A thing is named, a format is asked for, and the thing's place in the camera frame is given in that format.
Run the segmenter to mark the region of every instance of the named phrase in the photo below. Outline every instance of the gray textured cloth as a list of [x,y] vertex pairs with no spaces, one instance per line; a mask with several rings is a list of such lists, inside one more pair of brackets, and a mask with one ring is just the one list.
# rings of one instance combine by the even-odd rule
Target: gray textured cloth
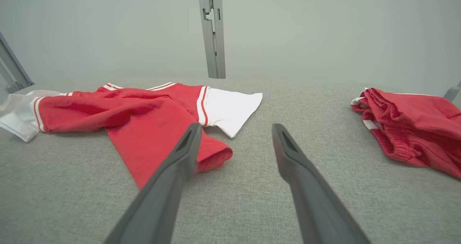
[[[166,78],[114,78],[31,86],[94,91],[107,82],[151,88]],[[461,182],[431,168],[389,160],[349,103],[361,85],[174,79],[263,93],[223,167],[195,175],[181,199],[173,242],[301,242],[288,185],[278,175],[270,129],[282,123],[364,232],[376,243],[461,239]],[[0,130],[0,243],[100,243],[138,193],[104,130],[39,134]]]

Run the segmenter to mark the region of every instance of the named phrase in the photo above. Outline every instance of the white sleeve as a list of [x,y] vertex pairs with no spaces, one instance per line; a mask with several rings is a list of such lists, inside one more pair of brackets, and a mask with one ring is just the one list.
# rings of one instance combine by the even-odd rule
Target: white sleeve
[[10,94],[4,104],[0,105],[0,127],[30,141],[40,131],[37,122],[38,102],[45,96],[65,95],[55,91],[36,90],[26,95]]
[[233,138],[258,108],[261,100],[262,93],[245,94],[209,88],[204,106],[208,117],[206,125],[218,126]]

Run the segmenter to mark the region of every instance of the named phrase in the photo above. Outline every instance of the red and white shirt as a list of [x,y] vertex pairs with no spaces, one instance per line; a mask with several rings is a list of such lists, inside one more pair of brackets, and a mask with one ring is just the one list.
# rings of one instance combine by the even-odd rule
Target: red and white shirt
[[[191,123],[218,126],[233,138],[261,100],[262,93],[178,83],[149,89],[108,83],[95,92],[36,90],[9,95],[0,106],[0,127],[25,142],[40,131],[92,132],[104,127],[142,188]],[[202,132],[198,172],[220,167],[231,156],[226,144]]]

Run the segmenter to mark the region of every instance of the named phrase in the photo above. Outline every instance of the red garment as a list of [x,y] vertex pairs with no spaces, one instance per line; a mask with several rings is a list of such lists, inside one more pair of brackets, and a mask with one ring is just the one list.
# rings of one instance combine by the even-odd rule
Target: red garment
[[[0,126],[24,141],[38,131],[92,132],[104,127],[143,188],[191,123],[217,125],[234,137],[261,98],[175,83],[147,90],[107,84],[92,93],[32,91],[10,95],[0,106]],[[198,172],[220,167],[231,157],[230,147],[202,132]]]
[[387,157],[461,179],[461,111],[450,101],[369,88],[351,106]]

